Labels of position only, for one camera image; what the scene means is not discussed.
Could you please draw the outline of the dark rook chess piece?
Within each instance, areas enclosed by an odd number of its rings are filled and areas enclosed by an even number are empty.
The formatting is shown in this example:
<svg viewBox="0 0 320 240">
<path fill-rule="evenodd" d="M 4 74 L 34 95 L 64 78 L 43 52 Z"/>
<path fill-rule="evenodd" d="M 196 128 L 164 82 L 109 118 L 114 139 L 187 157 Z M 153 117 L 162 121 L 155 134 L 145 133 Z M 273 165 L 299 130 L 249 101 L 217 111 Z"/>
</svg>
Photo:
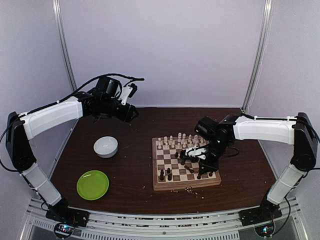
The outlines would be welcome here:
<svg viewBox="0 0 320 240">
<path fill-rule="evenodd" d="M 164 181 L 165 180 L 165 171 L 163 169 L 160 170 L 159 180 L 160 181 Z"/>
</svg>

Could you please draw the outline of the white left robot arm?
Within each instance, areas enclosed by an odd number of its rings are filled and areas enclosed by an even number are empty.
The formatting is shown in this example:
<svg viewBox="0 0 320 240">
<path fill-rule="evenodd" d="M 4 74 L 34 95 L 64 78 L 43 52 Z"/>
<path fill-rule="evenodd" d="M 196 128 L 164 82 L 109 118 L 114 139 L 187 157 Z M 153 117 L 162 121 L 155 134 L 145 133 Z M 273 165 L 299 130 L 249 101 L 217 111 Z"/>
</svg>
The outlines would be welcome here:
<svg viewBox="0 0 320 240">
<path fill-rule="evenodd" d="M 20 174 L 61 222 L 72 218 L 68 201 L 49 180 L 42 169 L 38 157 L 48 159 L 53 150 L 62 144 L 62 134 L 55 136 L 54 131 L 66 129 L 71 122 L 85 117 L 95 121 L 102 118 L 116 118 L 129 123 L 137 118 L 136 107 L 128 102 L 137 92 L 135 84 L 141 79 L 120 73 L 106 73 L 83 83 L 64 98 L 40 106 L 33 110 L 11 112 L 7 126 L 0 140 L 4 142 L 12 167 L 1 167 L 8 172 Z"/>
</svg>

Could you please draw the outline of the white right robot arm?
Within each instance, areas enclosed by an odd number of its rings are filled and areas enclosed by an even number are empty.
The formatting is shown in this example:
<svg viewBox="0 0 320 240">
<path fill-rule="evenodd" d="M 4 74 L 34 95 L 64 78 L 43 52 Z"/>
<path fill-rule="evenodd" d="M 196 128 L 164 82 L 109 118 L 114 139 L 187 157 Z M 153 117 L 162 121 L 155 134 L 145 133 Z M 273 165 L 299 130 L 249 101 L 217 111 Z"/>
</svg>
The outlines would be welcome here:
<svg viewBox="0 0 320 240">
<path fill-rule="evenodd" d="M 292 150 L 291 154 L 283 153 L 288 162 L 256 210 L 261 221 L 268 220 L 289 192 L 316 167 L 320 138 L 304 112 L 287 117 L 230 114 L 220 122 L 204 117 L 194 130 L 208 142 L 186 152 L 188 157 L 198 159 L 200 175 L 218 170 L 220 158 L 236 141 L 255 140 L 262 146 L 268 144 Z"/>
</svg>

